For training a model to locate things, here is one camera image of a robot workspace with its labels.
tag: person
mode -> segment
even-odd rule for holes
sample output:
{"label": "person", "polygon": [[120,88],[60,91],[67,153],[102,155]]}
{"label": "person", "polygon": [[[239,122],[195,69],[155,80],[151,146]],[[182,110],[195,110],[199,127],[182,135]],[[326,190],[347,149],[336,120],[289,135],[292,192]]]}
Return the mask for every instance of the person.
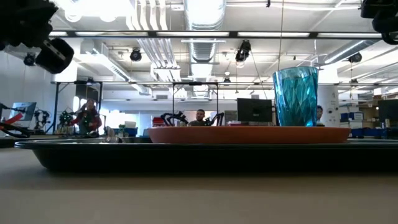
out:
{"label": "person", "polygon": [[317,126],[325,126],[321,122],[322,114],[323,114],[323,108],[320,105],[318,105],[317,106]]}
{"label": "person", "polygon": [[204,126],[205,111],[202,109],[197,110],[197,120],[189,122],[188,126]]}
{"label": "person", "polygon": [[91,131],[97,130],[102,125],[100,115],[95,110],[94,100],[89,99],[76,112],[76,119],[70,122],[70,125],[78,124],[80,134],[88,134]]}

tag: pillar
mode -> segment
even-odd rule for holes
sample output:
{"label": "pillar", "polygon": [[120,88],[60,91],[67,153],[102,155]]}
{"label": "pillar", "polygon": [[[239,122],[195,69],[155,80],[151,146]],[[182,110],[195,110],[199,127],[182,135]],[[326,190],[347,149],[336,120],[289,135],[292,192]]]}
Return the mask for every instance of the pillar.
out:
{"label": "pillar", "polygon": [[[75,56],[80,54],[80,47],[82,39],[65,39],[67,43],[73,48],[75,51]],[[78,64],[75,63],[73,60],[71,64],[62,72],[52,76],[53,82],[74,82],[77,80],[77,73],[78,73]],[[69,112],[72,111],[73,108],[73,97],[76,95],[76,85],[69,84],[66,86],[58,95],[58,108],[57,108],[57,115],[59,115],[62,111],[68,109]]]}
{"label": "pillar", "polygon": [[318,105],[323,108],[321,122],[326,127],[340,127],[337,86],[318,86]]}

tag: woman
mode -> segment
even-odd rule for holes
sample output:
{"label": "woman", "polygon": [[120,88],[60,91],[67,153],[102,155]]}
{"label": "woman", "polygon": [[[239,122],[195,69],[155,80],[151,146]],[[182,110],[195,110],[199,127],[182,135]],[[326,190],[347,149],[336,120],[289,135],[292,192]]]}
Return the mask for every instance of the woman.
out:
{"label": "woman", "polygon": [[76,112],[77,117],[71,121],[70,125],[78,124],[80,134],[88,134],[97,130],[102,125],[100,115],[95,110],[94,100],[89,99],[79,111]]}

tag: black tray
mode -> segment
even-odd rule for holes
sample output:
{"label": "black tray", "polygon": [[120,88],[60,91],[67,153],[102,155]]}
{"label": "black tray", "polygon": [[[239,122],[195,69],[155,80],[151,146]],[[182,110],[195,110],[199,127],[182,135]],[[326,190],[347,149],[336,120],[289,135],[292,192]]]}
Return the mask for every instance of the black tray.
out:
{"label": "black tray", "polygon": [[33,138],[12,138],[12,137],[4,137],[0,138],[0,149],[14,147],[16,142],[21,141],[37,141],[37,140],[57,140],[60,138],[66,139],[77,139],[77,138],[84,138],[83,136],[62,136],[62,135],[46,135],[45,138],[39,138],[39,136],[34,136]]}
{"label": "black tray", "polygon": [[[126,142],[148,139],[125,138]],[[344,144],[104,144],[102,139],[17,142],[58,171],[92,172],[397,172],[398,141]]]}

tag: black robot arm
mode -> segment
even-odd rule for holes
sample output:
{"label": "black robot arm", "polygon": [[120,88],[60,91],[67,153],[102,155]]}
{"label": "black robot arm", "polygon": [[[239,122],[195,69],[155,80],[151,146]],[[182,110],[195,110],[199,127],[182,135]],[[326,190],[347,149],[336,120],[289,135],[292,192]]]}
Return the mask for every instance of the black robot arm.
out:
{"label": "black robot arm", "polygon": [[218,113],[214,116],[212,120],[210,118],[207,118],[205,120],[205,126],[212,126],[216,120],[217,120],[217,126],[222,126],[223,125],[223,119],[224,119],[224,113]]}
{"label": "black robot arm", "polygon": [[364,0],[361,5],[361,17],[373,19],[373,29],[391,45],[398,45],[398,41],[394,40],[396,35],[390,34],[398,31],[397,13],[397,0]]}
{"label": "black robot arm", "polygon": [[1,1],[0,50],[20,44],[41,48],[36,64],[52,74],[62,72],[72,61],[74,51],[62,39],[49,40],[52,31],[49,21],[57,10],[48,0]]}
{"label": "black robot arm", "polygon": [[166,126],[174,126],[172,119],[177,119],[185,124],[188,124],[188,121],[186,120],[187,117],[181,111],[179,111],[177,114],[164,113],[160,116],[160,118],[162,118]]}
{"label": "black robot arm", "polygon": [[[14,111],[18,111],[21,113],[25,113],[25,110],[20,110],[17,108],[9,108],[6,105],[0,103],[0,118],[1,118],[2,110],[14,110]],[[15,138],[29,138],[30,137],[30,132],[28,132],[25,129],[18,128],[17,126],[0,122],[0,127],[1,127],[0,131],[4,132],[12,137],[15,137]],[[18,131],[18,132],[20,132],[20,134],[12,133],[10,131]]]}

